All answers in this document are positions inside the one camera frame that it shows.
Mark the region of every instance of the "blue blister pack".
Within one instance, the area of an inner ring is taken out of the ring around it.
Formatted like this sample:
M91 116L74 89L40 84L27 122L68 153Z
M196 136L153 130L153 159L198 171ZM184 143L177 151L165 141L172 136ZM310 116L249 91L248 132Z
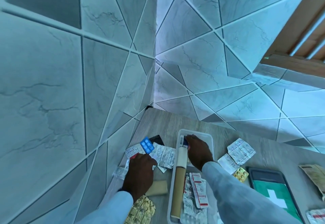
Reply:
M152 143L150 142L150 140L148 139L148 137L145 137L141 142L140 142L142 148L144 149L144 151L147 154L150 154L153 150L154 147L152 145Z

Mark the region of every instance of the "person's left hand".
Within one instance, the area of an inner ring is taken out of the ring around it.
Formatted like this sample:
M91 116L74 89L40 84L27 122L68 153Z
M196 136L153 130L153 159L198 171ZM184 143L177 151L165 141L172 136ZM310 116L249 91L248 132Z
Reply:
M130 160L129 171L125 176L121 190L132 195L133 203L144 195L152 185L153 165L157 165L157 162L148 154L138 154L136 158Z

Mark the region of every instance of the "long-sleeved shirt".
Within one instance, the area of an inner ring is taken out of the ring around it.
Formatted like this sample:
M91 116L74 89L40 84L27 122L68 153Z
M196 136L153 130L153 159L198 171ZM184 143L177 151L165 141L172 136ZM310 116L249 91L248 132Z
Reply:
M206 163L202 173L217 199L219 214L224 224L301 224L284 209L227 173L216 162ZM78 224L123 224L132 205L131 194L119 191L109 202L87 215Z

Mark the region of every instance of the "white cross symbol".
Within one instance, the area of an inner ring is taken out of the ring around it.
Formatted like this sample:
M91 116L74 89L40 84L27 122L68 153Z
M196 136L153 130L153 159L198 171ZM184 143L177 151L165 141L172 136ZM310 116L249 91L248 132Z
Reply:
M287 205L285 203L284 199L281 198L277 198L277 196L275 195L275 191L274 190L269 190L267 189L267 192L269 194L270 197L268 197L268 199L271 200L272 203L276 204L277 206L287 209Z

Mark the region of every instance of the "table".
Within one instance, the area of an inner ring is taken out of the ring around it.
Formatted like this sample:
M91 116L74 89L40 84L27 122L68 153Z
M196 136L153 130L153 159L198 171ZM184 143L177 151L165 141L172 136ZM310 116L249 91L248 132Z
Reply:
M305 215L307 210L325 208L325 203L321 200L318 189L303 170L298 167L299 164L318 164L325 167L325 155L321 153L193 120L155 108L149 108L145 111L130 146L139 143L146 136L150 138L160 135L166 146L175 148L177 133L180 129L210 134L213 137L215 160L223 156L227 152L227 146L236 139L242 138L245 140L255 149L256 154L243 165L243 168L251 166L281 171L286 177L306 223L309 223ZM124 166L126 159L126 156L124 156L120 165ZM171 178L172 170L167 170L164 174L158 168L154 170L154 180L167 180L169 192ZM105 196L106 201L121 188L122 184L122 180L115 177L112 179ZM169 194L149 198L156 206L156 213L151 223L167 223Z

